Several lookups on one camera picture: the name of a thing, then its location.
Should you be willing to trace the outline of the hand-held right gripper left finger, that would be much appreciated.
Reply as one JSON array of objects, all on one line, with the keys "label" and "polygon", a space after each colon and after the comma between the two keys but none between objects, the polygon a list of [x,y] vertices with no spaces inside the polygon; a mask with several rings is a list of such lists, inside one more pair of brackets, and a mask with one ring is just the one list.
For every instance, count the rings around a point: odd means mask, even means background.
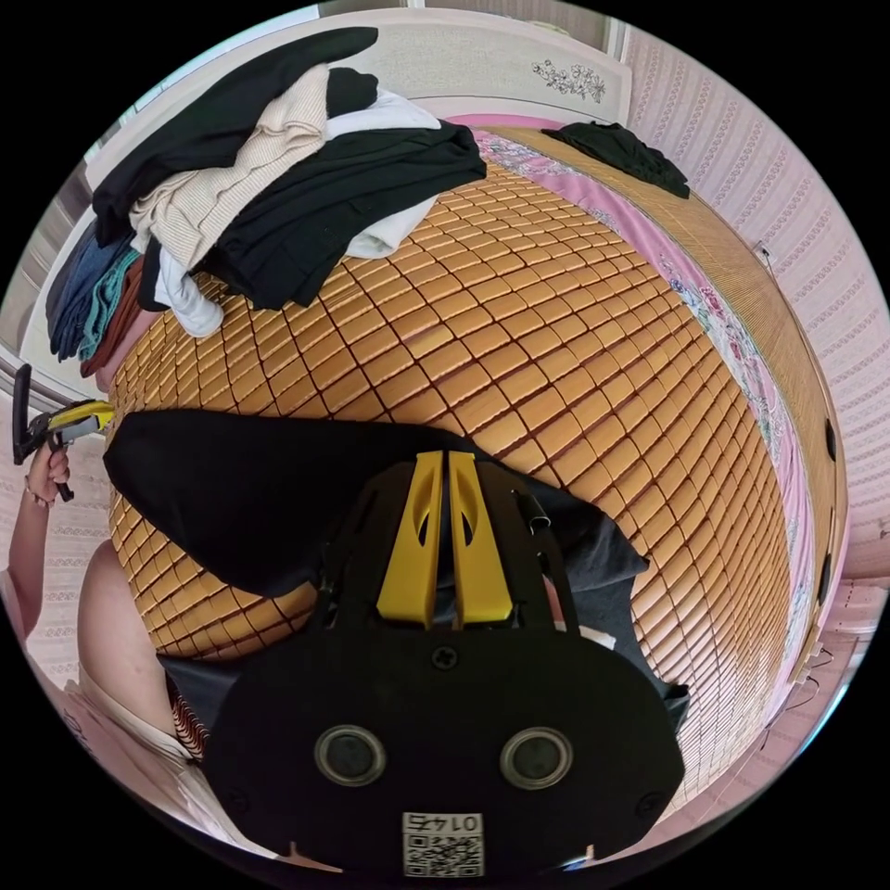
[{"label": "hand-held right gripper left finger", "polygon": [[431,623],[439,569],[443,499],[442,451],[416,456],[388,568],[376,601],[389,622]]}]

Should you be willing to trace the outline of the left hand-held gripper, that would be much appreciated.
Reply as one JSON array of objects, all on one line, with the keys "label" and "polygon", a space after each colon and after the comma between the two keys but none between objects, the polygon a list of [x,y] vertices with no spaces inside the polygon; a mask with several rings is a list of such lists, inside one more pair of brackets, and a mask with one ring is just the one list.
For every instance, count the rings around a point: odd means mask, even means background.
[{"label": "left hand-held gripper", "polygon": [[42,413],[24,427],[24,457],[30,457],[45,444],[53,450],[68,448],[74,441],[103,431],[114,418],[113,406],[105,400],[81,400]]}]

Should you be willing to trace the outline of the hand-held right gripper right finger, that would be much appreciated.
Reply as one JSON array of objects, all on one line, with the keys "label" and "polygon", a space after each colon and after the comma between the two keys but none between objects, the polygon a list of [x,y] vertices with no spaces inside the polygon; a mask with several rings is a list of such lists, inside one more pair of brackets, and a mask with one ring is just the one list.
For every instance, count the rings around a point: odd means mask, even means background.
[{"label": "hand-held right gripper right finger", "polygon": [[459,624],[499,624],[513,613],[475,457],[448,455],[451,542]]}]

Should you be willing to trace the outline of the person's left hand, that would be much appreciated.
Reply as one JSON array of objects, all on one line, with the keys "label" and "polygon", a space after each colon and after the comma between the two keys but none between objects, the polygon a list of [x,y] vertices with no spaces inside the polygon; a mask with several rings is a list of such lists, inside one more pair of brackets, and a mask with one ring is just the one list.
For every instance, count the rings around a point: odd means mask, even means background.
[{"label": "person's left hand", "polygon": [[51,508],[70,478],[68,449],[43,445],[32,457],[25,477],[25,490],[44,509]]}]

